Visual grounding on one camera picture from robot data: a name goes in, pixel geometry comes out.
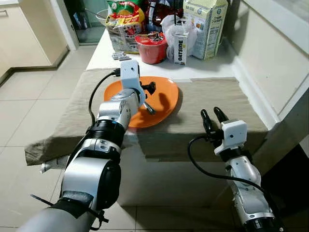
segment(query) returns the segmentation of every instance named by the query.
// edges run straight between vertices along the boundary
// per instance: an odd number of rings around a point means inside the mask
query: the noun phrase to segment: beige cloth
[[[112,69],[100,69],[85,71],[82,74],[53,135],[25,148],[28,165],[58,158],[73,150],[91,122],[87,111],[90,94],[98,81],[111,71]],[[110,77],[98,89],[92,107],[95,115],[102,102],[104,89],[116,80],[119,78]],[[252,153],[260,147],[267,129],[240,90],[235,78],[198,79],[192,80],[191,83],[177,84],[180,94],[174,112],[158,125],[137,131],[139,144],[146,158],[159,161],[187,161],[188,142],[205,133],[200,110],[205,108],[214,123],[219,126],[212,111],[215,106],[220,107],[230,119],[239,118],[247,122],[246,147]],[[221,161],[214,155],[212,146],[207,143],[198,142],[193,152],[198,160]]]

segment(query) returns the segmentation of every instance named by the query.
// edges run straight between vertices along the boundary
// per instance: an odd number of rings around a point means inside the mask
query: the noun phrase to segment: milk carton
[[[208,59],[217,54],[227,7],[227,0],[183,1],[184,15],[197,28],[193,56]]]
[[[187,62],[188,32],[177,32],[174,35],[174,63],[185,65]]]

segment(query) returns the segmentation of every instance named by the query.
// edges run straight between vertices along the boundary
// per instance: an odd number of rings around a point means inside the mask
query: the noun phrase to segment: silver robot arm segment
[[[235,207],[245,231],[284,232],[281,220],[274,214],[265,191],[260,188],[261,175],[258,169],[252,165],[250,154],[242,149],[247,140],[247,124],[242,120],[229,120],[218,107],[214,108],[214,113],[221,123],[221,128],[214,130],[204,109],[201,111],[203,126],[207,139],[215,148],[214,153],[225,162],[225,169],[231,177],[228,182],[234,193]]]
[[[19,232],[88,232],[119,195],[121,145],[130,119],[145,101],[134,60],[121,63],[123,90],[100,105],[94,126],[64,173],[61,197],[21,226]]]

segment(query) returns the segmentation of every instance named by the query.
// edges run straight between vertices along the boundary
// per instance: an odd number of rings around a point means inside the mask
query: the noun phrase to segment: white plastic bag
[[[166,16],[162,22],[162,30],[168,42],[167,58],[174,60],[174,35],[179,32],[188,32],[188,48],[187,56],[192,55],[194,44],[197,40],[197,29],[193,25],[190,18],[179,18],[176,16],[176,22],[181,21],[181,24],[174,24],[174,15]]]

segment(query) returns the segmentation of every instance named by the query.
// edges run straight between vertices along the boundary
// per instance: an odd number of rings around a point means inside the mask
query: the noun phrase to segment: red cup
[[[135,37],[141,60],[147,64],[157,64],[164,61],[168,43],[162,32],[140,34]]]

